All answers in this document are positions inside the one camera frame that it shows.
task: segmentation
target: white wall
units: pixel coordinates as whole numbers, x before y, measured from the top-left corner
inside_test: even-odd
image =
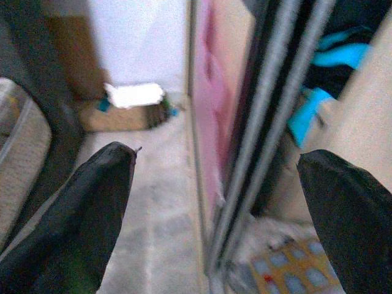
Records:
[[[184,91],[186,0],[88,0],[101,66],[114,85]]]

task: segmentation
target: red dot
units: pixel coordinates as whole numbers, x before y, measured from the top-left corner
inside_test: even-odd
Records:
[[[271,283],[274,281],[274,279],[269,274],[265,274],[263,276],[263,278],[264,278],[264,281],[266,281],[267,283]]]

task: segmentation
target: floor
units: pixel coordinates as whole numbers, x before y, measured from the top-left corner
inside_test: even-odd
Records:
[[[152,130],[90,133],[78,162],[112,141],[143,149],[98,293],[201,293],[199,213],[187,152],[186,113]]]

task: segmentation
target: white paper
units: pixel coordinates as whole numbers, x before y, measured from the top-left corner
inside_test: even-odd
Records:
[[[159,104],[165,94],[156,83],[114,87],[105,84],[109,102],[118,108]]]

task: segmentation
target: blue fabric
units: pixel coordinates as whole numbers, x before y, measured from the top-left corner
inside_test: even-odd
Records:
[[[294,136],[295,143],[300,148],[303,148],[304,141],[307,133],[309,132],[312,121],[317,114],[319,105],[330,98],[331,95],[327,92],[320,88],[315,88],[309,96],[308,101],[289,119],[287,123],[288,128]]]
[[[368,28],[365,28],[364,26],[357,26],[355,28],[348,29],[346,31],[342,32],[335,32],[333,34],[329,34],[325,37],[322,37],[320,41],[318,42],[318,50],[327,50],[329,47],[332,47],[334,44],[338,42],[342,42],[348,37],[350,37],[352,34],[364,30],[370,30]]]
[[[368,44],[353,43],[332,49],[327,52],[317,52],[312,60],[315,66],[333,67],[347,65],[357,69],[363,57],[368,52]]]

